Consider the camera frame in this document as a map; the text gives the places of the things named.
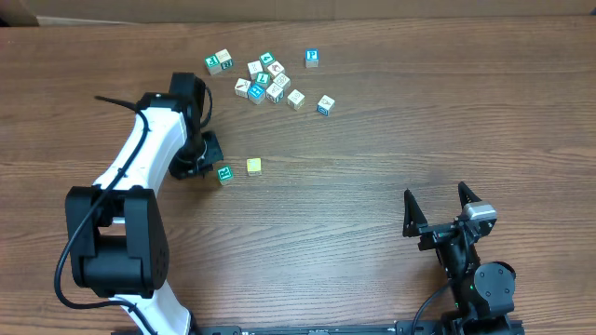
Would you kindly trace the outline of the white acorn picture block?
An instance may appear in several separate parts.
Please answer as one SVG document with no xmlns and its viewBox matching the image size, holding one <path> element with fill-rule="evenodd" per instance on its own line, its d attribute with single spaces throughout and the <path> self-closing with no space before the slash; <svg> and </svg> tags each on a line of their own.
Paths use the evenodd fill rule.
<svg viewBox="0 0 596 335">
<path fill-rule="evenodd" d="M 284 66 L 278 60 L 275 60 L 272 63 L 270 63 L 266 67 L 266 70 L 269 72 L 269 74 L 273 78 L 276 78 L 280 74 L 285 74 L 285 68 L 284 68 Z"/>
</svg>

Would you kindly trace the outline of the green R wooden block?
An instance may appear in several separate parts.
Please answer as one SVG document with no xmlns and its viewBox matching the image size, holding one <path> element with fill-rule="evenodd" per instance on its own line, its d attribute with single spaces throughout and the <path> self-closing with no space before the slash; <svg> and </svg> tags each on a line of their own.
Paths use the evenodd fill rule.
<svg viewBox="0 0 596 335">
<path fill-rule="evenodd" d="M 217 169 L 218 180 L 221 185 L 226 185 L 234 179 L 234 172 L 230 166 L 223 166 Z"/>
</svg>

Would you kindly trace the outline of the yellow G wooden block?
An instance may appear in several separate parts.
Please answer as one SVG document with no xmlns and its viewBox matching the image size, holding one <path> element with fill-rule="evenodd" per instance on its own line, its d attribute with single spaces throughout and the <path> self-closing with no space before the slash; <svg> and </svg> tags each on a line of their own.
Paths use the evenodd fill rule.
<svg viewBox="0 0 596 335">
<path fill-rule="evenodd" d="M 247 160 L 247 172 L 249 176 L 259 176 L 262 174 L 262 159 L 249 158 Z"/>
</svg>

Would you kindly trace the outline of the white pretzel picture block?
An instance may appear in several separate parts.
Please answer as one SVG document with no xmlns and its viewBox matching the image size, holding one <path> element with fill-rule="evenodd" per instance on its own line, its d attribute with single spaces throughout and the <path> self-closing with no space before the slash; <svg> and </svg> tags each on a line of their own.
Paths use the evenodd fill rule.
<svg viewBox="0 0 596 335">
<path fill-rule="evenodd" d="M 291 86 L 290 78 L 285 74 L 279 74 L 275 77 L 274 83 L 286 91 Z"/>
</svg>

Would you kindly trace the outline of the blue P wooden block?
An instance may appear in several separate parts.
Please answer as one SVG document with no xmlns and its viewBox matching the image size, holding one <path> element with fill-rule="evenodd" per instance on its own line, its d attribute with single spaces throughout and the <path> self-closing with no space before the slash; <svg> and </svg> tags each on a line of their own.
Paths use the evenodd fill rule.
<svg viewBox="0 0 596 335">
<path fill-rule="evenodd" d="M 316 48 L 309 48 L 305 51 L 305 67 L 316 68 L 319 63 L 319 53 Z"/>
</svg>

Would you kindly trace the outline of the green letter wooden block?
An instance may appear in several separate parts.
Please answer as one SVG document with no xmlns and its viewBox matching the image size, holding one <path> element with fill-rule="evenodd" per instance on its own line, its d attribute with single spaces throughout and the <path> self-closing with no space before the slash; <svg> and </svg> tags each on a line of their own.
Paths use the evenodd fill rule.
<svg viewBox="0 0 596 335">
<path fill-rule="evenodd" d="M 223 70 L 221 63 L 215 54 L 205 58 L 204 63 L 210 75 L 216 75 Z"/>
</svg>

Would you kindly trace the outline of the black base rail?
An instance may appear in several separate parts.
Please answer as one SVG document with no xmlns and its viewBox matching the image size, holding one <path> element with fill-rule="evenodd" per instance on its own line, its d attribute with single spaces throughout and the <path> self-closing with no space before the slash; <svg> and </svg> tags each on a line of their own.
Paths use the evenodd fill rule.
<svg viewBox="0 0 596 335">
<path fill-rule="evenodd" d="M 412 327 L 412 321 L 397 321 L 391 325 L 358 326 L 312 326 L 289 328 L 241 328 L 239 326 L 197 327 L 191 331 L 196 335 L 448 335 L 448 334 L 510 334 L 523 335 L 525 330 L 521 321 L 511 321 L 509 325 L 489 324 L 473 326 L 465 330 L 446 328 L 440 321 L 418 321 Z"/>
</svg>

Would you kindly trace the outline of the white pineapple wooden block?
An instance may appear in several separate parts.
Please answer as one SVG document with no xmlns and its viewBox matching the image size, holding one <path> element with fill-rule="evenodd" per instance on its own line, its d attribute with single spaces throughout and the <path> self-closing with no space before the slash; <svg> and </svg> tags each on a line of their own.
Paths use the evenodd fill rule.
<svg viewBox="0 0 596 335">
<path fill-rule="evenodd" d="M 297 89 L 294 89 L 287 97 L 287 103 L 294 110 L 299 110 L 305 103 L 305 95 Z"/>
</svg>

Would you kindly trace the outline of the blue H wooden block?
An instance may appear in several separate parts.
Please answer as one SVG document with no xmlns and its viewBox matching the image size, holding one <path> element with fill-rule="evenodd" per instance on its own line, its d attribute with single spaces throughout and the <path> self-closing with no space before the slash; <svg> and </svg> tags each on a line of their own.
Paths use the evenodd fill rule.
<svg viewBox="0 0 596 335">
<path fill-rule="evenodd" d="M 253 84 L 248 90 L 248 99 L 252 101 L 254 104 L 261 104 L 265 98 L 265 90 L 257 85 Z"/>
</svg>

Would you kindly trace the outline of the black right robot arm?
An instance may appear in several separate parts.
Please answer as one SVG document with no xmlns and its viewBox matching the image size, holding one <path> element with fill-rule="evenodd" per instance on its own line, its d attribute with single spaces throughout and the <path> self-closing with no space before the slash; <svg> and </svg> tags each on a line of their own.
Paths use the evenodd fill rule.
<svg viewBox="0 0 596 335">
<path fill-rule="evenodd" d="M 411 334 L 523 334 L 521 321 L 512 321 L 516 272 L 507 263 L 481 263 L 475 244 L 497 221 L 496 209 L 464 183 L 458 183 L 462 212 L 453 221 L 430 225 L 411 191 L 404 192 L 402 235 L 418 237 L 421 251 L 436 252 L 448 281 L 427 298 L 404 329 Z M 420 318 L 444 291 L 454 296 L 455 309 L 439 321 L 424 325 Z"/>
</svg>

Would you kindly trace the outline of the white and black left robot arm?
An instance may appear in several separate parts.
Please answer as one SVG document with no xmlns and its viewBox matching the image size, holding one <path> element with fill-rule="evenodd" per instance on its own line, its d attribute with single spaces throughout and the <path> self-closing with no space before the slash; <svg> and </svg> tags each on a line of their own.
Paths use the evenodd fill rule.
<svg viewBox="0 0 596 335">
<path fill-rule="evenodd" d="M 115 161 L 65 198 L 68 241 L 56 264 L 57 299 L 74 310 L 117 306 L 140 334 L 198 334 L 167 281 L 169 244 L 157 203 L 167 175 L 203 176 L 223 155 L 207 87 L 148 92 L 119 104 L 135 124 Z"/>
</svg>

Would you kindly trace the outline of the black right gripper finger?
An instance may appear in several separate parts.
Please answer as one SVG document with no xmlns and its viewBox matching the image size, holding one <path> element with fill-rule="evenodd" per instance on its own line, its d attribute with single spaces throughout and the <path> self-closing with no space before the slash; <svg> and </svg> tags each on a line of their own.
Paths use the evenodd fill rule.
<svg viewBox="0 0 596 335">
<path fill-rule="evenodd" d="M 469 203 L 481 201 L 481 199 L 475 195 L 463 181 L 458 183 L 458 195 L 461 208 L 464 208 Z"/>
<path fill-rule="evenodd" d="M 424 213 L 418 206 L 415 197 L 409 189 L 404 192 L 404 208 L 402 235 L 404 237 L 419 236 L 421 230 L 428 227 L 428 223 Z"/>
</svg>

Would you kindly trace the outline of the white block with 2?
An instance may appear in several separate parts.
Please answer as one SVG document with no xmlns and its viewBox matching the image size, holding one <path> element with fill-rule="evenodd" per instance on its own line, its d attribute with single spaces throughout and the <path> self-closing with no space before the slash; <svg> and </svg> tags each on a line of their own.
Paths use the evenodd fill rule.
<svg viewBox="0 0 596 335">
<path fill-rule="evenodd" d="M 234 61 L 227 49 L 222 49 L 215 53 L 218 62 L 223 70 L 227 70 L 234 66 Z"/>
</svg>

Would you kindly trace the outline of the white block blue side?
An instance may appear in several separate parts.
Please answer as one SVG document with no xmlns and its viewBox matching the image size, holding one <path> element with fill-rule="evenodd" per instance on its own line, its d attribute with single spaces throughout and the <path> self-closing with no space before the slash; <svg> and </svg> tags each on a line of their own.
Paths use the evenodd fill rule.
<svg viewBox="0 0 596 335">
<path fill-rule="evenodd" d="M 325 116 L 329 116 L 335 106 L 335 100 L 327 95 L 323 95 L 317 104 L 317 111 Z"/>
</svg>

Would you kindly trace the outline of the green top wooden block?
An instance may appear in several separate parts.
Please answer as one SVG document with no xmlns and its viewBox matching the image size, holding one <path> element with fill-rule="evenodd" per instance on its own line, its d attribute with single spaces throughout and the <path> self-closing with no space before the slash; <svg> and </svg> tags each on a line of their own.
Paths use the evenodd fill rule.
<svg viewBox="0 0 596 335">
<path fill-rule="evenodd" d="M 268 67 L 271 63 L 276 61 L 276 58 L 274 57 L 274 55 L 267 51 L 265 53 L 263 53 L 262 55 L 259 56 L 259 61 L 262 64 L 262 66 L 264 68 Z"/>
</svg>

